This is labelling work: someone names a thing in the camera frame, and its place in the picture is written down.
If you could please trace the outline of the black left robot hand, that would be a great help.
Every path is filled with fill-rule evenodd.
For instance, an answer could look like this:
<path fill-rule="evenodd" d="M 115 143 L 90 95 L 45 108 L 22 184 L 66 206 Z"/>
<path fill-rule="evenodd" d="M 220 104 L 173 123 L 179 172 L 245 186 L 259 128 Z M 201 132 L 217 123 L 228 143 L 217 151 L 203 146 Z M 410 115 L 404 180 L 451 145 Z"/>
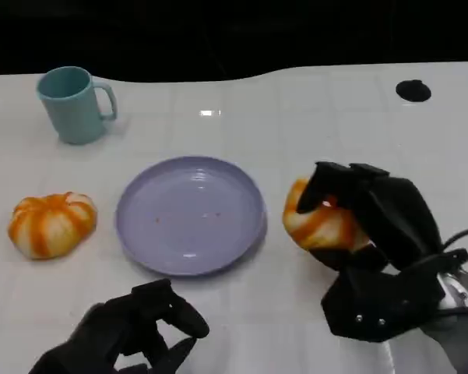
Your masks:
<path fill-rule="evenodd" d="M 94 305 L 69 339 L 45 352 L 31 371 L 116 373 L 119 356 L 141 353 L 147 360 L 145 364 L 120 371 L 175 373 L 197 340 L 208 334 L 207 322 L 174 292 L 170 280 L 156 280 Z"/>

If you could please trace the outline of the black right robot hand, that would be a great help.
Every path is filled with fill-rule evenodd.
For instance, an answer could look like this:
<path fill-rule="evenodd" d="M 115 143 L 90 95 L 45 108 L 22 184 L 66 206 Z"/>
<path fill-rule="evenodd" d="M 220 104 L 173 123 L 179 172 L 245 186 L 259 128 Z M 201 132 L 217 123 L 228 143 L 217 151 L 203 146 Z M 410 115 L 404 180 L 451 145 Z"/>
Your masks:
<path fill-rule="evenodd" d="M 404 270 L 443 251 L 438 225 L 409 179 L 370 164 L 319 161 L 297 201 L 297 212 L 309 213 L 330 197 L 368 237 L 356 251 L 346 245 L 311 245 L 311 255 L 333 270 L 382 271 L 387 265 Z"/>

